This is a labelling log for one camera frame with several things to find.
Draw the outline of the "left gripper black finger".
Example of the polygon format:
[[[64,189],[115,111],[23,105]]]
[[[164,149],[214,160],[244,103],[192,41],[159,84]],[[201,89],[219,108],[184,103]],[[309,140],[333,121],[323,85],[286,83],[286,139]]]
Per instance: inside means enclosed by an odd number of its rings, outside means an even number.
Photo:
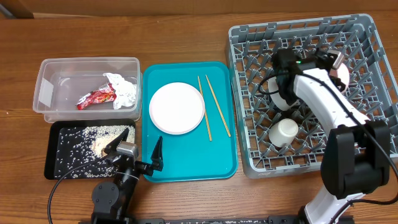
[[[163,137],[160,136],[157,140],[157,143],[150,158],[152,161],[152,168],[157,171],[162,171],[164,167],[163,155],[162,155],[162,142],[163,142]]]
[[[106,147],[103,149],[103,151],[106,154],[109,154],[110,152],[116,151],[117,147],[122,141],[126,141],[127,137],[129,134],[129,129],[126,128],[118,137],[113,139],[109,144],[106,145]]]

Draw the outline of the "white tissue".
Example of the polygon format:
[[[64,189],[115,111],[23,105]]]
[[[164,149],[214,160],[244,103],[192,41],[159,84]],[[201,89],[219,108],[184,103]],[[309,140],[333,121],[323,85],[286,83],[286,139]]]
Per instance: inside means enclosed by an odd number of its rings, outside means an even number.
[[[137,85],[125,80],[117,73],[104,73],[108,82],[115,90],[116,99],[113,101],[113,108],[118,110],[122,107],[130,107],[136,103]]]

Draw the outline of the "red snack wrapper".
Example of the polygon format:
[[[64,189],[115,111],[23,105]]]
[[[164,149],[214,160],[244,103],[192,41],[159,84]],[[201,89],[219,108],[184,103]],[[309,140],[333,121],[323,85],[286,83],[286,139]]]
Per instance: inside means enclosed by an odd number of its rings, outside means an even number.
[[[93,90],[86,95],[82,96],[76,107],[78,110],[83,110],[86,107],[93,104],[102,104],[114,101],[116,99],[116,90],[113,88],[111,83],[105,83],[101,85],[98,89]]]

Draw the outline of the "white rice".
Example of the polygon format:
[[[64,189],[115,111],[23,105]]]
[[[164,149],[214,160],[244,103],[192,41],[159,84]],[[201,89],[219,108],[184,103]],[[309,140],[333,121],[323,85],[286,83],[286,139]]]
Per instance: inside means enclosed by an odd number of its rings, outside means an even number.
[[[129,129],[127,141],[133,143],[135,141],[134,126],[62,128],[57,140],[54,178],[59,179],[67,172],[70,172],[67,176],[69,179],[111,177],[116,172],[116,168],[107,164],[106,161],[78,170],[76,168],[106,156],[103,149],[126,128]]]

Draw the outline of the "large pink plate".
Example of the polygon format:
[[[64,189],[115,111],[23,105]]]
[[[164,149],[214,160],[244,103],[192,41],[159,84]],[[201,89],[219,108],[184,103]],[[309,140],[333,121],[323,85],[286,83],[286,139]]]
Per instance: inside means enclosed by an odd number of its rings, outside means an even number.
[[[149,116],[159,130],[172,135],[193,131],[204,117],[200,92],[187,83],[160,87],[150,99]]]

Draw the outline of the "grey bowl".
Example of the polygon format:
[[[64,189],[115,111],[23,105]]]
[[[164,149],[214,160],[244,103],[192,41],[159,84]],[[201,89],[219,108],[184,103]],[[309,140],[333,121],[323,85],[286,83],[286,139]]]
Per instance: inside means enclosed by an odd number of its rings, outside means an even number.
[[[280,96],[280,91],[279,91],[279,87],[276,82],[276,77],[270,78],[267,81],[267,87],[268,87],[269,93],[273,92],[273,94],[271,94],[271,100],[276,105],[276,107],[278,107],[278,109],[280,109],[282,111],[287,111],[295,106],[300,106],[299,100],[297,100],[292,105],[288,105],[286,100]]]

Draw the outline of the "white cup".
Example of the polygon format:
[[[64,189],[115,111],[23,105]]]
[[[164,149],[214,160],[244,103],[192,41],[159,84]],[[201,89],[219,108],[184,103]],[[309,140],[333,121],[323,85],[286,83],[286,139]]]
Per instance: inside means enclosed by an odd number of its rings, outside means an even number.
[[[269,131],[269,140],[276,147],[290,145],[299,131],[298,124],[289,118],[280,120]]]

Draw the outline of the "wooden chopstick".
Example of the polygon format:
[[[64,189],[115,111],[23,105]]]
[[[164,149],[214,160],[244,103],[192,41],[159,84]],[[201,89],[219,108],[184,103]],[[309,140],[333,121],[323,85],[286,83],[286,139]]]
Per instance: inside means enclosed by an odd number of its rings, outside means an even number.
[[[208,115],[207,115],[207,112],[206,112],[205,98],[203,96],[203,90],[202,90],[201,80],[200,80],[199,76],[197,76],[197,80],[198,80],[199,92],[200,92],[201,97],[203,99],[204,116],[205,116],[206,128],[207,128],[207,131],[208,131],[208,138],[209,138],[209,141],[212,142],[213,138],[212,138],[212,135],[211,135],[210,124],[209,124]]]
[[[223,112],[222,112],[222,110],[221,110],[220,104],[218,103],[218,99],[217,99],[217,97],[216,97],[216,95],[215,95],[215,92],[214,92],[213,87],[212,87],[212,85],[211,85],[210,79],[208,78],[208,75],[205,75],[205,78],[206,78],[206,80],[207,80],[207,83],[208,83],[208,86],[209,86],[209,88],[210,88],[211,94],[212,94],[212,96],[213,96],[213,99],[214,99],[214,101],[215,101],[216,107],[217,107],[218,112],[219,112],[219,114],[220,114],[220,118],[221,118],[221,120],[222,120],[222,122],[223,122],[223,125],[224,125],[224,128],[225,128],[225,130],[226,130],[226,133],[227,133],[228,137],[231,137],[231,133],[230,133],[229,127],[228,127],[228,125],[227,125],[227,123],[226,123],[226,120],[225,120],[225,118],[224,118]]]

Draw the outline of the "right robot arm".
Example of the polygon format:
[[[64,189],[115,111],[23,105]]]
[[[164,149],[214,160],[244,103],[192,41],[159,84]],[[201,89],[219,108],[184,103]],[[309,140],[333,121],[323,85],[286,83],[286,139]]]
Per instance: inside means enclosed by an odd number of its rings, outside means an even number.
[[[342,94],[349,83],[344,56],[317,49],[306,58],[292,49],[272,56],[279,96],[286,110],[302,100],[321,124],[327,142],[320,167],[323,187],[300,212],[299,223],[353,223],[342,217],[355,203],[365,203],[389,181],[396,166],[390,158],[390,130],[372,121]]]

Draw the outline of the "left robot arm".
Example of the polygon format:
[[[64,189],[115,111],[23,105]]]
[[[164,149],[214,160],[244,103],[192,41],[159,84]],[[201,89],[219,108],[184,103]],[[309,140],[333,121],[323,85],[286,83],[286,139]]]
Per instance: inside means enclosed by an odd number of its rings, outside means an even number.
[[[126,128],[103,149],[105,160],[115,166],[117,172],[112,182],[101,182],[94,188],[91,223],[133,223],[127,209],[140,176],[152,176],[155,170],[160,172],[164,167],[162,137],[158,138],[152,152],[152,162],[146,163],[138,159],[137,145],[127,141],[128,134]]]

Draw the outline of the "grey dishwasher rack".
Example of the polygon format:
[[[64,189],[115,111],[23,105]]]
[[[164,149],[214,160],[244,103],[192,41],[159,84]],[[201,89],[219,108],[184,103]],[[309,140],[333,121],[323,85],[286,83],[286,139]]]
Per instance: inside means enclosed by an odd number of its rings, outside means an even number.
[[[287,111],[258,92],[272,72],[271,57],[292,49],[305,58],[316,49],[344,55],[350,83],[344,96],[391,132],[391,158],[397,159],[397,83],[371,16],[355,14],[293,21],[246,24],[229,29],[226,51],[236,105],[244,174],[251,179],[295,175],[320,168],[327,136],[303,102]],[[276,147],[270,128],[289,118],[298,124],[293,142]]]

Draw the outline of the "black tray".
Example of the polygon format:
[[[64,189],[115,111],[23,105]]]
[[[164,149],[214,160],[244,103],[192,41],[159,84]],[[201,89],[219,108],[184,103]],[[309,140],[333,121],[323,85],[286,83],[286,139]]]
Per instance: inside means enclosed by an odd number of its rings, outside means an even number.
[[[62,128],[89,127],[89,126],[134,126],[136,124],[131,119],[101,119],[101,120],[81,120],[81,121],[57,121],[50,128],[49,143],[45,160],[44,176],[48,180],[54,178],[55,156],[57,149],[58,134]]]

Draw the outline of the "teal serving tray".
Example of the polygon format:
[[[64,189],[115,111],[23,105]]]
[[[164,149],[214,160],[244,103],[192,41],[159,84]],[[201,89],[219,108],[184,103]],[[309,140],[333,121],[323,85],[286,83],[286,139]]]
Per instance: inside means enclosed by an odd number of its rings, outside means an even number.
[[[211,94],[205,75],[208,75],[220,104],[231,137],[228,137]],[[149,103],[152,95],[162,86],[182,82],[199,91],[200,77],[206,112],[211,129],[209,141],[205,117],[189,133],[167,134],[152,123]],[[221,62],[169,63],[150,66],[143,75],[142,92],[142,159],[150,162],[155,144],[163,137],[164,168],[154,172],[151,182],[181,182],[189,180],[227,179],[238,169],[234,105],[228,68]]]

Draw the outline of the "clear plastic bin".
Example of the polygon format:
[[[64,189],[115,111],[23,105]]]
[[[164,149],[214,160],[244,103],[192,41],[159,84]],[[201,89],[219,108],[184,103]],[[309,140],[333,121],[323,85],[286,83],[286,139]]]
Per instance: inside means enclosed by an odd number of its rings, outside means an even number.
[[[108,82],[105,73],[120,74],[136,86],[136,100],[116,110],[112,102],[78,110],[78,100]],[[137,121],[142,108],[142,73],[135,57],[49,58],[40,65],[35,84],[33,110],[48,123],[67,120],[123,119]]]

